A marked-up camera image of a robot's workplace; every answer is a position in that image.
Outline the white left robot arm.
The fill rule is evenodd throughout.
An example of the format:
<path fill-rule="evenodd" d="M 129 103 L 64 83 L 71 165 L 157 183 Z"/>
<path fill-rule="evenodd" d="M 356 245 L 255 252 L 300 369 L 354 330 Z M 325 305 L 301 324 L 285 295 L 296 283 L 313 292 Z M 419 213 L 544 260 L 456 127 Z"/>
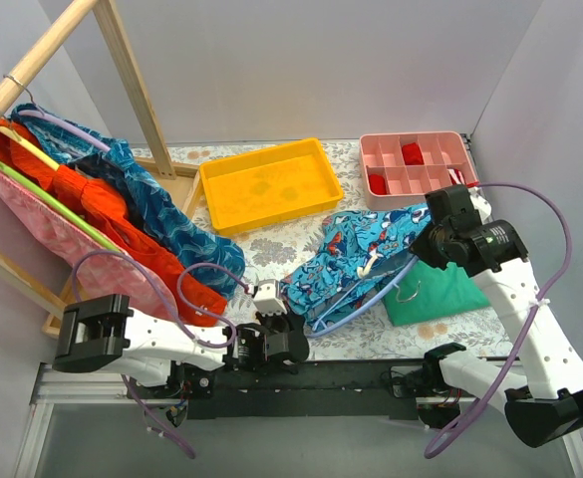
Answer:
<path fill-rule="evenodd" d="M 179 365 L 205 372 L 257 371 L 306 360 L 310 348 L 303 328 L 298 316 L 259 317 L 237 326 L 234 339 L 229 327 L 193 327 L 191 339 L 177 323 L 132 308 L 125 295 L 111 294 L 65 309 L 53 369 L 115 372 L 172 398 L 184 385 Z"/>

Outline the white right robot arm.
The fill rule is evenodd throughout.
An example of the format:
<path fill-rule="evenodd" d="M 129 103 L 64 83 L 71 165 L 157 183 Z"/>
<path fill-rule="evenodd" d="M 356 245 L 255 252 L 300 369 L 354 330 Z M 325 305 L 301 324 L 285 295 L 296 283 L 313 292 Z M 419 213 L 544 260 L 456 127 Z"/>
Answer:
<path fill-rule="evenodd" d="M 477 188 L 452 185 L 429 192 L 430 223 L 411 245 L 417 259 L 443 270 L 455 264 L 485 295 L 512 349 L 502 366 L 450 343 L 426 352 L 420 378 L 434 395 L 456 388 L 473 396 L 470 407 L 445 425 L 427 445 L 433 459 L 492 406 L 515 436 L 531 448 L 583 428 L 583 359 L 550 309 L 547 293 L 570 265 L 571 235 L 562 266 L 538 285 L 529 253 L 514 227 L 490 220 Z"/>

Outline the blue shark print shorts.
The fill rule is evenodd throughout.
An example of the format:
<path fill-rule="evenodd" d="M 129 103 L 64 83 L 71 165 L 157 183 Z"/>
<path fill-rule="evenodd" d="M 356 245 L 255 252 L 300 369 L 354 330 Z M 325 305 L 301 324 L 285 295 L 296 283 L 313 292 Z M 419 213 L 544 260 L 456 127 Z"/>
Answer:
<path fill-rule="evenodd" d="M 287 304 L 305 319 L 311 336 L 326 335 L 361 315 L 376 286 L 398 284 L 417 263 L 409 246 L 430 220 L 424 204 L 326 217 L 314 257 L 282 283 Z"/>

